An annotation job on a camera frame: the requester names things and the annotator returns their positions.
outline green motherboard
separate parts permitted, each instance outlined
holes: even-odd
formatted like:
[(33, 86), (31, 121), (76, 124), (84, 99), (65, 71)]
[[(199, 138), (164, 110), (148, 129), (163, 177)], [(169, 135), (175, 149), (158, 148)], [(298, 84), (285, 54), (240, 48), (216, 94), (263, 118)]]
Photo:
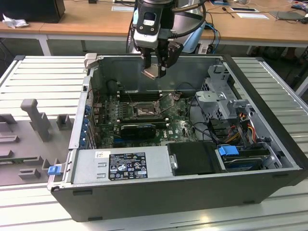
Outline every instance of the green motherboard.
[[(167, 93), (156, 101), (136, 101), (129, 97), (123, 101), (109, 96), (101, 102), (96, 127), (98, 148), (161, 146), (169, 142), (197, 141), (194, 129), (187, 117), (188, 98)], [(121, 130), (125, 126), (154, 126), (152, 137), (124, 139)]]

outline blue latch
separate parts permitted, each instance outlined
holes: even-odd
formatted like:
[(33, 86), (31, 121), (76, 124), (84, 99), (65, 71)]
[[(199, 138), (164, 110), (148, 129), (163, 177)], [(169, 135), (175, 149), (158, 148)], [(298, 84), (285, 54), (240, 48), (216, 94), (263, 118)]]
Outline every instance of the blue latch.
[(48, 175), (61, 175), (61, 166), (50, 166), (48, 169)]
[(220, 155), (239, 155), (239, 151), (235, 146), (221, 146), (218, 151)]

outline wooden table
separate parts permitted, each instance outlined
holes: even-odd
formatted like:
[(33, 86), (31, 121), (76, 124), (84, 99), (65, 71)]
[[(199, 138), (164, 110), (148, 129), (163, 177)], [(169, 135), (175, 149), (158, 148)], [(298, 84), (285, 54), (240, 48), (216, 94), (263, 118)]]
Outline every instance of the wooden table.
[[(287, 0), (251, 0), (251, 2), (270, 7), (261, 8), (253, 3), (248, 5), (259, 11), (291, 10), (291, 6), (274, 8), (289, 4)], [(36, 38), (41, 44), (44, 55), (51, 55), (47, 44), (48, 39), (126, 40), (132, 12), (111, 11), (114, 5), (111, 2), (88, 4), (88, 1), (65, 0), (64, 3), (65, 14), (58, 24), (30, 22), (30, 27), (15, 30), (1, 25), (0, 37)], [(206, 8), (213, 13), (215, 28), (220, 31), (220, 44), (285, 47), (306, 47), (308, 45), (308, 25), (276, 21), (269, 13), (264, 13), (269, 20), (243, 19), (235, 13), (233, 19), (230, 14), (223, 13), (221, 7), (212, 6), (209, 2), (206, 3)], [(211, 22), (209, 14), (206, 19)], [(206, 45), (212, 39), (213, 32), (205, 30), (201, 37), (201, 43)]]

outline black computer case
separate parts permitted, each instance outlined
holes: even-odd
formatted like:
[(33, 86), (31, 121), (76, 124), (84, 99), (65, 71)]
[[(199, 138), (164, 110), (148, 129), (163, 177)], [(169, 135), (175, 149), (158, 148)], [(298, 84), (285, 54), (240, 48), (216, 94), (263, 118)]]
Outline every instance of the black computer case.
[(0, 3), (1, 18), (4, 14), (30, 22), (58, 23), (64, 11), (63, 0), (2, 0)]

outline power supply label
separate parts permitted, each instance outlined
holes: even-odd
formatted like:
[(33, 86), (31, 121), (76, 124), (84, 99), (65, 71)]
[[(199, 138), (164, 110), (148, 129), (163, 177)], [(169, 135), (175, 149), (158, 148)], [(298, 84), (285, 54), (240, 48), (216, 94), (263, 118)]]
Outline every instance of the power supply label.
[(109, 155), (109, 180), (148, 178), (145, 153)]

